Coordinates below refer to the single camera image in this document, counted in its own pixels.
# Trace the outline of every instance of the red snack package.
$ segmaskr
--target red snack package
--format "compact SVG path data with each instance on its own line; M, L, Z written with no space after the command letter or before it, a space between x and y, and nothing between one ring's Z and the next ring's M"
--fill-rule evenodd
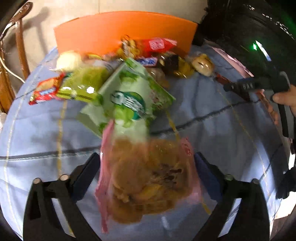
M38 104L53 98L59 99L56 97L56 93L58 92L64 77L65 74L62 73L59 77L41 81L31 95L29 105Z
M143 57L151 57L152 53L165 53L177 46L177 41L164 38L143 39L136 43Z

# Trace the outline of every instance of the beige floor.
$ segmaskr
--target beige floor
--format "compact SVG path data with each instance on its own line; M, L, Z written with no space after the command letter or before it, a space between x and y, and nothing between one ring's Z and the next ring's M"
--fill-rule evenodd
M24 18L24 42L30 70L56 46L53 28L68 20L99 12L139 10L171 14L200 22L207 0L30 0L34 6ZM14 30L4 39L8 67L22 76L15 47ZM12 77L16 91L21 82Z

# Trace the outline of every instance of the blue tablecloth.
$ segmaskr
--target blue tablecloth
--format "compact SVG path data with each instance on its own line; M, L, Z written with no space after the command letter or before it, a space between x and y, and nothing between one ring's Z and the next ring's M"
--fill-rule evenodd
M192 47L206 53L222 76L236 81L241 75L209 46ZM47 63L57 57L53 49L31 73L13 102L0 135L0 204L7 222L22 237L23 215L32 180L56 180L71 173L77 165L98 150L101 140L75 117L85 103L75 100L51 100L29 106L36 84L55 76ZM176 101L170 107L172 119L182 137L188 137L195 151L211 164L236 179L260 180L270 220L281 200L275 188L288 169L284 147L267 110L255 94L246 103L232 92L199 73L189 79L171 78L170 93ZM151 126L151 134L172 138L174 133L162 113ZM101 234L101 218L94 197L98 177L85 198L77 203L84 217L102 240L191 240L208 218L201 204L183 205L158 215L145 215L140 223L113 224L109 234ZM216 202L204 194L213 210ZM239 200L236 201L221 234L227 233ZM66 232L68 225L58 202L55 208Z

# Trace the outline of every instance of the green snack package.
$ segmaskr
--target green snack package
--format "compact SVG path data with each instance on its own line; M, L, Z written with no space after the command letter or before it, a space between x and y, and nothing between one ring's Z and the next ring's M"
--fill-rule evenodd
M174 100L140 63L129 58L103 84L96 99L80 111L77 119L99 137L114 119L115 137L145 141L155 113Z
M92 65L82 65L66 77L57 97L92 102L100 87L113 73L119 62L95 60Z

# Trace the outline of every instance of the orange panel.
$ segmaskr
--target orange panel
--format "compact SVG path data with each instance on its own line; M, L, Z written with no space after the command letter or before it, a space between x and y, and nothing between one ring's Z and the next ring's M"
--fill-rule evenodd
M119 11L89 15L65 22L54 29L59 53L75 50L103 55L115 51L120 39L170 38L178 41L177 54L189 52L197 24L171 15Z

